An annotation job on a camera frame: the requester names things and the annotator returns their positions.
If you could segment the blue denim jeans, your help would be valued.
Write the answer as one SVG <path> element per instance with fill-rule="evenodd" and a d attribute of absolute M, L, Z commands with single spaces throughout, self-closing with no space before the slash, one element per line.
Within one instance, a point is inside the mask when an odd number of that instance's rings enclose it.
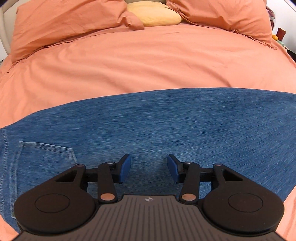
<path fill-rule="evenodd" d="M 17 228 L 24 192 L 76 164 L 130 154 L 123 194 L 178 194 L 168 154 L 221 163 L 286 199 L 295 186 L 295 95 L 239 89 L 150 91 L 71 102 L 1 129 L 1 216 Z"/>

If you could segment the orange bed sheet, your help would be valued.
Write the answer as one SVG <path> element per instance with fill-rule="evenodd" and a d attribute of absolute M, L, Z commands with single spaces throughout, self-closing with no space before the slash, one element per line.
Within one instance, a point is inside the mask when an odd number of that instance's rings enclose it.
<path fill-rule="evenodd" d="M 67 40 L 1 66 L 1 129 L 30 114 L 71 102 L 175 89 L 239 88 L 295 95 L 295 62 L 225 30 L 189 24 L 124 32 L 103 30 Z M 293 190 L 278 231 L 292 240 Z M 1 216 L 1 240 L 19 232 Z"/>

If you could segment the yellow small cushion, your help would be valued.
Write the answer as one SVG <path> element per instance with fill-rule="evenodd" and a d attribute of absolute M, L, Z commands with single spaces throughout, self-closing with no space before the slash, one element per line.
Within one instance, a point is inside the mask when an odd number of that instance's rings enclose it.
<path fill-rule="evenodd" d="M 136 15 L 145 27 L 172 26 L 182 21 L 178 13 L 159 1 L 129 3 L 127 10 Z"/>

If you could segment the left orange pillow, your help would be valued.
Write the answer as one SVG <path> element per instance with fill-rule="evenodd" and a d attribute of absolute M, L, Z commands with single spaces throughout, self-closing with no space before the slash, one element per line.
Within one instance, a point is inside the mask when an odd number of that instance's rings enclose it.
<path fill-rule="evenodd" d="M 16 10 L 11 60 L 17 62 L 43 47 L 120 26 L 144 29 L 125 1 L 29 1 Z"/>

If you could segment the orange pillow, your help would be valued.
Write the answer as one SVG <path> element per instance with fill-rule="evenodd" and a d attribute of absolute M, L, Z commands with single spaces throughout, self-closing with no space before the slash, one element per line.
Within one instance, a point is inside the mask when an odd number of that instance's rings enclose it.
<path fill-rule="evenodd" d="M 43 47 L 120 26 L 144 29 L 125 1 L 29 1 L 16 10 L 11 60 L 17 62 Z"/>
<path fill-rule="evenodd" d="M 166 5 L 189 23 L 238 33 L 276 49 L 266 1 L 183 0 L 167 1 Z"/>

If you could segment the right orange pillow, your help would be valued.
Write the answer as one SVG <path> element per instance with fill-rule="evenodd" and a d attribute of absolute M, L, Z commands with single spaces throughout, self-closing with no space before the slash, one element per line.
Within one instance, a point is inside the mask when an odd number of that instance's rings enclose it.
<path fill-rule="evenodd" d="M 166 5 L 189 23 L 238 33 L 276 49 L 266 1 L 183 0 L 167 1 Z"/>

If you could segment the pink plush bear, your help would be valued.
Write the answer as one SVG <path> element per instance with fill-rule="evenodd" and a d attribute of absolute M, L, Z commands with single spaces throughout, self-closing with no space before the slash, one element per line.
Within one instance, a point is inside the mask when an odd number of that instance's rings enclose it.
<path fill-rule="evenodd" d="M 268 15 L 269 15 L 269 20 L 270 20 L 271 28 L 274 29 L 274 25 L 275 25 L 275 13 L 269 7 L 266 7 L 266 10 L 267 10 Z"/>

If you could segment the beige upholstered headboard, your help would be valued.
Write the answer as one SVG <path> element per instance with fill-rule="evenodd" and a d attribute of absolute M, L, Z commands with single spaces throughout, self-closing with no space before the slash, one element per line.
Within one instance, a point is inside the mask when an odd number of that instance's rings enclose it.
<path fill-rule="evenodd" d="M 11 41 L 15 27 L 16 10 L 27 1 L 10 0 L 1 7 L 1 42 L 7 54 L 11 52 Z"/>

